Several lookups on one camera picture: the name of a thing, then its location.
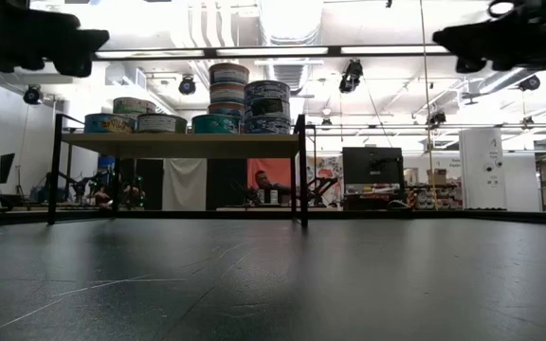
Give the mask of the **large black monitor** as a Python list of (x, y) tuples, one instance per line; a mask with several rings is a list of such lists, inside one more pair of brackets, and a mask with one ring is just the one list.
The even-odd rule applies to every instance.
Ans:
[(342, 161), (346, 186), (404, 183), (400, 148), (345, 147)]

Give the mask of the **white red box stack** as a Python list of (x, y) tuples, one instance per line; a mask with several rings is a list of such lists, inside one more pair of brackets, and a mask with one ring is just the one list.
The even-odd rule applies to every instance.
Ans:
[(410, 187), (407, 205), (416, 210), (462, 210), (462, 190), (458, 187)]

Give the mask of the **gold-lid tuna can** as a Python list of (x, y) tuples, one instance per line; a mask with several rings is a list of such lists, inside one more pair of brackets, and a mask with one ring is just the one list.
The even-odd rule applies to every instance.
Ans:
[(211, 103), (232, 102), (243, 105), (245, 86), (234, 82), (212, 84), (209, 88), (209, 99)]

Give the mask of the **red curtain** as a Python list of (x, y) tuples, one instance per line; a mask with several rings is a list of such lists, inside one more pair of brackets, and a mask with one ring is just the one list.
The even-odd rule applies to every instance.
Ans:
[[(254, 174), (257, 171), (265, 171), (272, 183), (279, 183), (291, 188), (291, 161), (281, 158), (258, 158), (247, 160), (247, 185), (250, 189), (256, 189)], [(279, 195), (278, 202), (282, 206), (291, 204), (290, 195)]]

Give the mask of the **small black monitor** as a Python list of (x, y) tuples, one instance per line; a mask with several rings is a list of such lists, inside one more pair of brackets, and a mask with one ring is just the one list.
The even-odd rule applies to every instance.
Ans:
[(0, 155), (0, 185), (6, 184), (13, 166), (14, 153)]

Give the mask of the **wooden shelf black frame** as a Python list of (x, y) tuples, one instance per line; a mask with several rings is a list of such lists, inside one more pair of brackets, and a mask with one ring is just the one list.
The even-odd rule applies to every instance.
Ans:
[(290, 218), (308, 227), (308, 186), (306, 161), (306, 120), (298, 116), (291, 135), (180, 135), (175, 133), (95, 133), (65, 134), (63, 123), (70, 116), (57, 114), (49, 173), (47, 222), (56, 222), (56, 194), (61, 176), (62, 144), (80, 147), (91, 152), (116, 158), (114, 170), (114, 199), (112, 216), (118, 215), (118, 174), (121, 159), (255, 159), (279, 158), (291, 162)]

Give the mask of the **navy label tuna can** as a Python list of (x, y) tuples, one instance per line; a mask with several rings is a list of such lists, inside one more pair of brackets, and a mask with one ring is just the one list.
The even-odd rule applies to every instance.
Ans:
[(290, 119), (281, 116), (249, 117), (244, 123), (244, 132), (246, 134), (288, 135), (290, 128)]

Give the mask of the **person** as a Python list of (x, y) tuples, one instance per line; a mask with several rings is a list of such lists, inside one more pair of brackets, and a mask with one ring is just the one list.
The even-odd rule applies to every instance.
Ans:
[(262, 190), (276, 190), (279, 195), (290, 195), (291, 188), (279, 183), (272, 183), (264, 170), (258, 170), (254, 174), (255, 188)]
[[(112, 202), (112, 197), (105, 191), (105, 187), (93, 193), (97, 206), (107, 206)], [(126, 186), (120, 194), (120, 202), (128, 206), (140, 206), (144, 200), (144, 192), (134, 186)]]

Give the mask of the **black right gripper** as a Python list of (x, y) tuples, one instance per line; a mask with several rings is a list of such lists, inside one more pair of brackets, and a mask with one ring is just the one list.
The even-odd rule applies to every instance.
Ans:
[[(445, 27), (432, 34), (435, 44), (457, 58), (458, 73), (481, 71), (486, 59), (499, 70), (515, 66), (546, 70), (546, 0), (491, 0), (487, 13), (489, 21)], [(484, 57), (479, 48), (488, 25)]]

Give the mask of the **colourful wall poster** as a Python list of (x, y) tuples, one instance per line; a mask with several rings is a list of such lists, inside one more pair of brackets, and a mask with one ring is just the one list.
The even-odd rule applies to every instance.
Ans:
[(324, 155), (314, 157), (312, 170), (317, 178), (336, 178), (340, 180), (344, 174), (342, 156)]

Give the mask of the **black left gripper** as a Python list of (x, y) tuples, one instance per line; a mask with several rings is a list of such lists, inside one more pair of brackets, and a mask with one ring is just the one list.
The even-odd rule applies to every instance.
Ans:
[(62, 75), (90, 76), (92, 57), (110, 34), (79, 27), (74, 15), (29, 9), (27, 0), (0, 0), (0, 71), (39, 70), (50, 59)]

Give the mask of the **white column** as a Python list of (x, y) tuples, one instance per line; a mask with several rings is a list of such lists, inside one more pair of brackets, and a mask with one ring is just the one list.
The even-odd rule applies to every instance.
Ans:
[(459, 134), (463, 209), (506, 209), (500, 128), (475, 128)]

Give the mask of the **black metal table frame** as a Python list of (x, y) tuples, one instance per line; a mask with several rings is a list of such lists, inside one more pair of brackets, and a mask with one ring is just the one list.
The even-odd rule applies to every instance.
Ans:
[[(70, 222), (97, 219), (196, 219), (196, 220), (295, 220), (290, 211), (61, 211), (54, 221)], [(546, 212), (513, 212), (502, 210), (466, 211), (309, 211), (307, 221), (314, 220), (417, 220), (417, 219), (474, 219), (527, 224), (546, 224)], [(45, 211), (16, 211), (0, 213), (0, 225), (46, 223)]]

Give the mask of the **blue label tuna can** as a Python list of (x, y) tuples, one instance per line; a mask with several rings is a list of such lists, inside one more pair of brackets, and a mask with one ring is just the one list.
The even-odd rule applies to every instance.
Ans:
[(290, 87), (281, 81), (254, 81), (245, 86), (245, 101), (255, 99), (289, 100)]

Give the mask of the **white curtain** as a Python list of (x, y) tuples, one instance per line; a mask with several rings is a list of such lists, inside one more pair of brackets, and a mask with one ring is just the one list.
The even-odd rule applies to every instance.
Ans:
[(163, 210), (204, 211), (206, 209), (207, 159), (164, 159), (163, 171)]

